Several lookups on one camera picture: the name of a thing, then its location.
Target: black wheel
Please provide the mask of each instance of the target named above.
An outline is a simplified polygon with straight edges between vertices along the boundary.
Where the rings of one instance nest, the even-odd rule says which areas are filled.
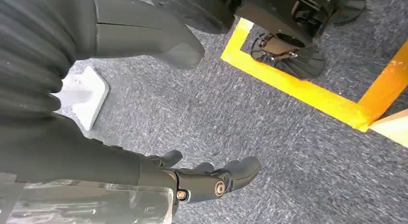
[[[338,0],[337,12],[330,18],[335,25],[355,21],[366,9],[365,0]]]
[[[226,34],[232,27],[237,0],[150,0],[178,16],[185,24],[211,34]]]

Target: wheeled base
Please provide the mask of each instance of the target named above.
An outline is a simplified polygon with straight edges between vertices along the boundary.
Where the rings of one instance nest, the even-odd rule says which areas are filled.
[[[315,78],[323,70],[323,59],[311,48],[313,38],[321,35],[329,22],[354,21],[366,6],[364,0],[150,1],[207,33],[228,33],[234,15],[254,22],[268,31],[255,41],[254,59],[272,66],[283,63],[283,70],[300,79]]]

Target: white base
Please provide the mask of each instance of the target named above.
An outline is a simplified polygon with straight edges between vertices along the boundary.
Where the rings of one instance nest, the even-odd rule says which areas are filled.
[[[72,108],[85,130],[91,130],[109,92],[108,84],[90,66],[82,74],[68,74],[63,83],[61,92],[54,95],[62,107]]]
[[[90,66],[85,68],[84,73],[77,75],[77,79],[92,92],[92,96],[85,103],[72,105],[72,110],[84,129],[89,131],[92,129],[103,102],[108,95],[109,86]]]

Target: metal screw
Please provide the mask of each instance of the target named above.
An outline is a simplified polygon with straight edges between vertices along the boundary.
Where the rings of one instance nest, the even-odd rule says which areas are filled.
[[[225,193],[225,184],[224,184],[223,181],[219,181],[219,182],[216,183],[215,191],[216,191],[216,196],[217,197],[221,197],[222,195],[224,195],[224,193]]]
[[[177,191],[177,198],[179,200],[185,200],[186,197],[187,197],[187,192],[186,191],[182,191],[182,190]]]
[[[298,54],[297,54],[296,52],[293,52],[293,51],[290,51],[290,52],[289,52],[289,55],[290,55],[292,58],[296,58],[296,57],[298,56]]]

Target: yellow tape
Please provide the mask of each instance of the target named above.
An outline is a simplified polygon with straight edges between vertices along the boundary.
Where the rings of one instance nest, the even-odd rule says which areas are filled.
[[[372,106],[372,102],[374,101],[370,98],[375,96],[377,93],[376,87],[373,88],[372,86],[372,91],[369,90],[370,94],[365,95],[365,98],[362,99],[363,102],[357,104],[311,82],[298,80],[297,78],[278,69],[255,61],[249,54],[241,51],[241,47],[244,44],[253,25],[254,24],[252,22],[245,19],[241,19],[239,21],[221,56],[221,59],[250,74],[251,76],[258,78],[259,80],[281,90],[282,92],[285,92],[326,113],[327,115],[332,116],[341,122],[352,126],[353,128],[359,129],[362,132],[366,132],[369,125],[375,121],[374,114],[375,117],[377,117],[378,113],[381,111],[382,113],[385,112],[385,107],[389,107],[390,101],[387,100],[386,105],[379,106],[375,112],[370,112],[372,107],[369,106]],[[402,68],[404,68],[403,66],[406,67],[408,62],[404,62],[402,60],[402,55],[405,53],[405,51],[407,50],[404,49],[401,55],[397,55],[398,63],[404,63],[399,65]],[[389,82],[390,79],[395,80],[395,78],[401,72],[403,72],[400,69],[400,73],[395,73],[395,68],[390,68],[389,71],[391,71],[392,74],[385,74],[386,76],[381,78],[381,86],[383,86],[385,82]],[[400,89],[404,82],[407,84],[408,80],[402,78],[399,81],[398,88],[396,90],[392,90],[392,98],[394,98],[392,101],[395,100],[395,95],[397,92],[399,92],[398,94],[401,93]]]

